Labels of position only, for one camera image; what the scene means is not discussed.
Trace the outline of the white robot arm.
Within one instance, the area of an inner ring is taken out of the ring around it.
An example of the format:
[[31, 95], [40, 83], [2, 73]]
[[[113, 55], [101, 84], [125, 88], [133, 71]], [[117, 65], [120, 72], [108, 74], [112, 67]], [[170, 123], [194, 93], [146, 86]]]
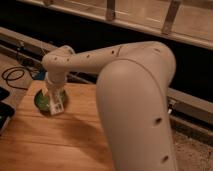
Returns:
[[178, 171], [167, 103], [176, 61], [168, 46], [148, 41], [83, 53], [62, 46], [42, 65], [52, 114], [64, 110], [67, 72], [98, 75], [96, 103], [116, 171]]

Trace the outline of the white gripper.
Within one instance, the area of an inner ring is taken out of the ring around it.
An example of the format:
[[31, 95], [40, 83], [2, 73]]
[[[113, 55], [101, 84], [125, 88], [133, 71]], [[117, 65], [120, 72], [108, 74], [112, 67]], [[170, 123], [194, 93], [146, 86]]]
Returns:
[[49, 94], [56, 93], [57, 98], [63, 102], [64, 99], [64, 91], [61, 90], [64, 87], [63, 83], [54, 83], [49, 79], [45, 80], [47, 90], [42, 90], [43, 93], [43, 101], [45, 104], [49, 104]]

